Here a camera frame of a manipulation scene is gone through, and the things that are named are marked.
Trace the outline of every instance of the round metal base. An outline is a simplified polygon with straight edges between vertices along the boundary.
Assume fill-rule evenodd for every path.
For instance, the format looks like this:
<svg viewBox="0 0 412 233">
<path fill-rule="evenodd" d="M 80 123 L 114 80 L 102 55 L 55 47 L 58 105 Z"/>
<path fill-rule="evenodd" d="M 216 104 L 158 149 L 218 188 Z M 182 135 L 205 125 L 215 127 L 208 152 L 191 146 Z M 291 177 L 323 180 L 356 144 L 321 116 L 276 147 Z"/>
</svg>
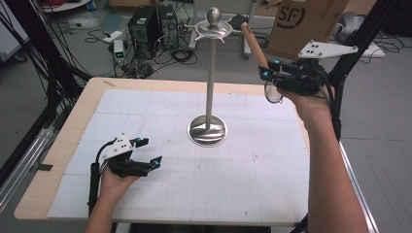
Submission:
<svg viewBox="0 0 412 233">
<path fill-rule="evenodd" d="M 227 136 L 226 123 L 217 116 L 211 116 L 210 128 L 206 129 L 206 116 L 195 117 L 188 126 L 189 138 L 205 148 L 221 144 Z"/>
</svg>

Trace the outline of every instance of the metal stand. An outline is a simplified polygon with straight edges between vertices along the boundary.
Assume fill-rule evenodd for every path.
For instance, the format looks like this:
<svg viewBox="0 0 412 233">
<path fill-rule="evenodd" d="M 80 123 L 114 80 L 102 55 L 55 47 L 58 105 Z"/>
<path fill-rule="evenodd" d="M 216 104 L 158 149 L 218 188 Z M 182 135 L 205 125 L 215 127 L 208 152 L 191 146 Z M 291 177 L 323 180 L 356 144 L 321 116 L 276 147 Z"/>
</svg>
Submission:
<svg viewBox="0 0 412 233">
<path fill-rule="evenodd" d="M 231 27 L 221 21 L 221 13 L 217 8 L 211 8 L 207 20 L 197 23 L 194 27 L 198 40 L 202 37 L 210 39 L 209 44 L 209 78 L 207 82 L 206 115 L 195 117 L 188 126 L 189 138 L 201 147 L 214 147 L 221 144 L 227 136 L 227 126 L 222 119 L 212 116 L 213 86 L 216 64 L 216 40 L 223 39 L 231 32 Z"/>
<path fill-rule="evenodd" d="M 216 39 L 209 45 L 209 79 L 207 81 L 206 115 L 195 117 L 188 126 L 190 139 L 201 147 L 214 147 L 227 136 L 227 126 L 222 119 L 212 116 L 213 87 L 215 81 Z"/>
</svg>

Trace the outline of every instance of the hand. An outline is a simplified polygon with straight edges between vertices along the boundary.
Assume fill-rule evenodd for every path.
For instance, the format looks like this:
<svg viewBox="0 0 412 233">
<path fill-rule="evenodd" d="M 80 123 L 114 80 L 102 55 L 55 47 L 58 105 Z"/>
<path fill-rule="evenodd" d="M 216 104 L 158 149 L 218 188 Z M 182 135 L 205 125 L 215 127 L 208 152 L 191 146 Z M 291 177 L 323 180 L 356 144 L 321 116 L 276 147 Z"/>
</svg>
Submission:
<svg viewBox="0 0 412 233">
<path fill-rule="evenodd" d="M 305 124 L 305 128 L 309 131 L 313 127 L 319 127 L 325 124 L 328 119 L 330 121 L 330 108 L 323 94 L 319 92 L 316 96 L 303 96 L 293 92 L 277 88 L 278 92 L 290 99 L 296 106 L 297 114 Z"/>
<path fill-rule="evenodd" d="M 99 200 L 105 199 L 111 202 L 118 202 L 127 189 L 139 179 L 139 177 L 128 176 L 121 178 L 106 166 L 102 173 Z"/>
</svg>

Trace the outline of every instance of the computer tower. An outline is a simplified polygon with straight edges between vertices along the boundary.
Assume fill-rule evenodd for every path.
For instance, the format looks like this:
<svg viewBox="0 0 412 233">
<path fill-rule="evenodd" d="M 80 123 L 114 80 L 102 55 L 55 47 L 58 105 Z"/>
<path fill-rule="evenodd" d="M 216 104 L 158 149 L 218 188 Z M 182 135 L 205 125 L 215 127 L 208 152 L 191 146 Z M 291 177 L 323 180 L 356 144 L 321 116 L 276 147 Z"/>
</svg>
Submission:
<svg viewBox="0 0 412 233">
<path fill-rule="evenodd" d="M 161 37 L 156 6 L 140 5 L 127 24 L 131 43 L 136 52 L 143 51 L 144 59 L 155 58 L 155 43 Z"/>
<path fill-rule="evenodd" d="M 163 45 L 165 50 L 177 50 L 179 48 L 178 40 L 178 18 L 172 5 L 158 6 L 158 15 L 160 28 L 163 36 Z"/>
</svg>

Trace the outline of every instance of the grid paper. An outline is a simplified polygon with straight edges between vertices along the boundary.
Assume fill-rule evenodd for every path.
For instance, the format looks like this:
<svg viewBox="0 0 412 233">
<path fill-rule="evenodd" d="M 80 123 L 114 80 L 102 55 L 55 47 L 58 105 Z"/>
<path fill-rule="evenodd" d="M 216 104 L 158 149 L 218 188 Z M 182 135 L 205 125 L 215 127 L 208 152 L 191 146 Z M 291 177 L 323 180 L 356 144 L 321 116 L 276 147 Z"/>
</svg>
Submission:
<svg viewBox="0 0 412 233">
<path fill-rule="evenodd" d="M 206 112 L 206 94 L 108 89 L 70 160 L 48 213 L 87 218 L 89 166 L 125 133 L 149 138 L 132 159 L 161 167 L 134 183 L 113 215 L 121 221 L 289 225 L 307 213 L 309 157 L 293 104 L 262 96 L 214 94 L 213 115 L 227 125 L 213 148 L 188 137 Z"/>
</svg>

